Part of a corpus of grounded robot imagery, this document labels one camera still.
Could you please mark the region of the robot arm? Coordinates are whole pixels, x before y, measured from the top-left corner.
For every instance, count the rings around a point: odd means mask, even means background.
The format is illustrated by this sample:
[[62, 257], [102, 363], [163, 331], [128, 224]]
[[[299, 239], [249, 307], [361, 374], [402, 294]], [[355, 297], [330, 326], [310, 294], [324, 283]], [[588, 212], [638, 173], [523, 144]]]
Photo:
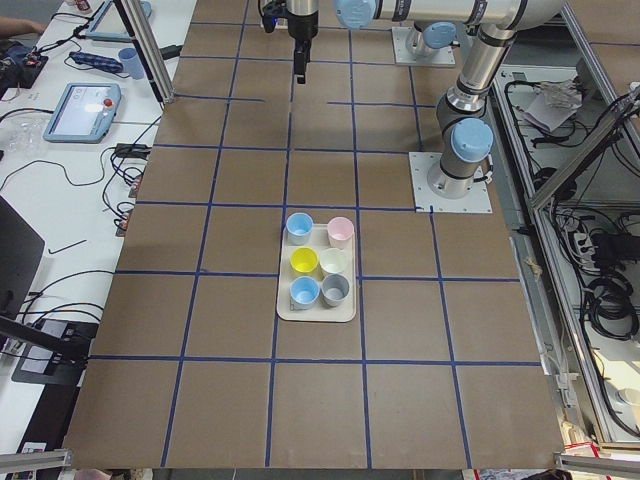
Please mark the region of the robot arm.
[[445, 144], [439, 163], [429, 170], [429, 188], [438, 196], [467, 195], [494, 136], [478, 113], [516, 34], [550, 20], [562, 1], [335, 1], [342, 26], [359, 30], [378, 19], [401, 22], [460, 21], [478, 28], [456, 84], [443, 95], [437, 118]]

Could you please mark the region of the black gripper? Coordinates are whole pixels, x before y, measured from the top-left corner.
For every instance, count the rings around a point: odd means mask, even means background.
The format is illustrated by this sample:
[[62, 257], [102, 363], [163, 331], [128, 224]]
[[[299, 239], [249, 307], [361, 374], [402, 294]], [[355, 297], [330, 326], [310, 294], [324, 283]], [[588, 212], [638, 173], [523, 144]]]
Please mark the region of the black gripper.
[[307, 63], [310, 62], [312, 39], [318, 34], [318, 19], [318, 12], [309, 15], [287, 13], [288, 33], [295, 41], [294, 75], [298, 84], [306, 83], [306, 70]]

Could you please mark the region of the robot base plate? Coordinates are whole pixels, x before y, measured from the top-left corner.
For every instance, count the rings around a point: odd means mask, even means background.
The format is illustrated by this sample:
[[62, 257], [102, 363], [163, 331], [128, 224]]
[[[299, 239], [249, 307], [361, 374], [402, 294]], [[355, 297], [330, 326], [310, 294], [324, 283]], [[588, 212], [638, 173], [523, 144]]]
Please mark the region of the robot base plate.
[[440, 165], [440, 152], [410, 152], [415, 210], [425, 213], [491, 214], [493, 212], [486, 174], [480, 165], [474, 176], [458, 180], [448, 177]]
[[452, 43], [455, 32], [452, 24], [444, 29], [432, 24], [419, 31], [414, 26], [393, 27], [394, 59], [397, 65], [453, 68], [456, 60]]

